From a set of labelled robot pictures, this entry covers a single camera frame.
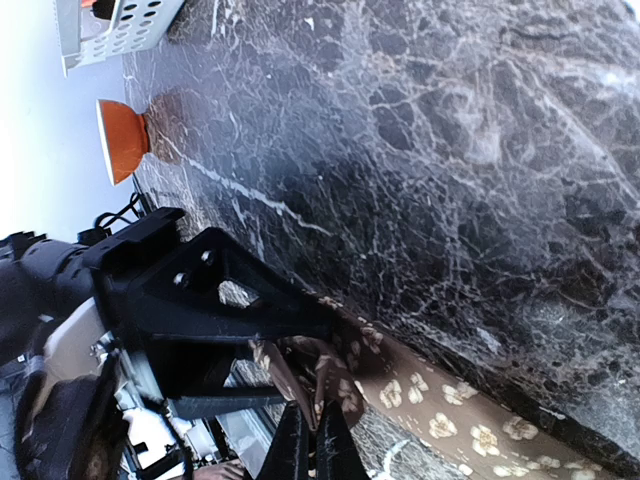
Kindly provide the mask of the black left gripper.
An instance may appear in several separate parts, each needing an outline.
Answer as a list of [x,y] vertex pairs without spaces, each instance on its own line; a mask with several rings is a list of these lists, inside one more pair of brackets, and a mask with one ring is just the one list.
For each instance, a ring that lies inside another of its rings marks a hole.
[[324,307],[224,231],[208,228],[180,242],[177,223],[184,216],[180,208],[162,207],[93,246],[68,244],[55,255],[49,314],[66,317],[109,278],[126,278],[154,263],[127,288],[128,317],[150,339],[329,339]]

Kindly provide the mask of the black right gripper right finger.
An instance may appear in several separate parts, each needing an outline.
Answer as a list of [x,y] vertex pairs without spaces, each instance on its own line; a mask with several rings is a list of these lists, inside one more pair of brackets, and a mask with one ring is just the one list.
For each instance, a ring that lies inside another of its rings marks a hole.
[[325,405],[316,440],[316,470],[320,480],[368,480],[341,406]]

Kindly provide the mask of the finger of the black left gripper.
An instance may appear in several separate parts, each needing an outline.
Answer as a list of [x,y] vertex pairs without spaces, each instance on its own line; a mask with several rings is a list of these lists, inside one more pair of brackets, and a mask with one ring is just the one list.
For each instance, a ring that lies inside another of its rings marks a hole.
[[169,401],[172,412],[183,420],[211,419],[242,410],[284,403],[275,386],[223,387],[209,396],[183,396]]

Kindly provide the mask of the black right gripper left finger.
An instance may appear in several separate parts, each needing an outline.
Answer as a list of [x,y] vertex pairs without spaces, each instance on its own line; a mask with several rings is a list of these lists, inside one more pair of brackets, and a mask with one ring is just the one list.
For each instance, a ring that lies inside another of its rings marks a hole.
[[307,480],[308,471],[309,425],[299,405],[289,402],[257,480]]

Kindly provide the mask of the brown floral tie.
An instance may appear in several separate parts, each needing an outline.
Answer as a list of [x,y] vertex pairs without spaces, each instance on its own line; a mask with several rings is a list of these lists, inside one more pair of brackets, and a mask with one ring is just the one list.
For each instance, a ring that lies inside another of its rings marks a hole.
[[335,318],[330,340],[296,335],[251,344],[255,362],[299,402],[311,429],[335,400],[349,426],[371,406],[468,479],[614,478],[333,299],[316,302]]

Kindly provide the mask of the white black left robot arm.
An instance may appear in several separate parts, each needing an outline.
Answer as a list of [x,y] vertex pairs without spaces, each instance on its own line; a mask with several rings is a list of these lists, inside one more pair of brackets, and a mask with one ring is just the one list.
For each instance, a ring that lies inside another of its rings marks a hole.
[[128,386],[185,420],[280,401],[272,387],[228,389],[253,341],[326,340],[326,310],[218,228],[183,240],[163,207],[85,245],[8,237],[1,263],[1,359],[28,360],[15,423],[23,479],[113,479]]

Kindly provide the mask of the orange white bowl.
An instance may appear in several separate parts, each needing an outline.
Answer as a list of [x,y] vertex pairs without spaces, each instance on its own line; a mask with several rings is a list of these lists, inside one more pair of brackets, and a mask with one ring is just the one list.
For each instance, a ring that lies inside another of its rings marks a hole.
[[150,151],[145,118],[125,103],[98,99],[96,114],[105,166],[116,186],[131,177]]

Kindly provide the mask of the white perforated plastic basket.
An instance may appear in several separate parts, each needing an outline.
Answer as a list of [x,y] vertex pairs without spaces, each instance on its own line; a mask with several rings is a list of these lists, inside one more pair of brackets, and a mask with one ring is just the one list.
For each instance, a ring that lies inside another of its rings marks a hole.
[[112,18],[101,20],[82,8],[81,1],[55,1],[63,72],[154,48],[183,5],[175,0],[115,0]]

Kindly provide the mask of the orange navy striped tie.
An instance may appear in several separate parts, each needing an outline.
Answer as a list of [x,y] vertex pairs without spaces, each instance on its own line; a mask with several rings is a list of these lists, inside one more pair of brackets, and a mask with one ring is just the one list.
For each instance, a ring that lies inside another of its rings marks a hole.
[[115,8],[115,0],[82,0],[81,7],[89,9],[98,19],[110,20]]

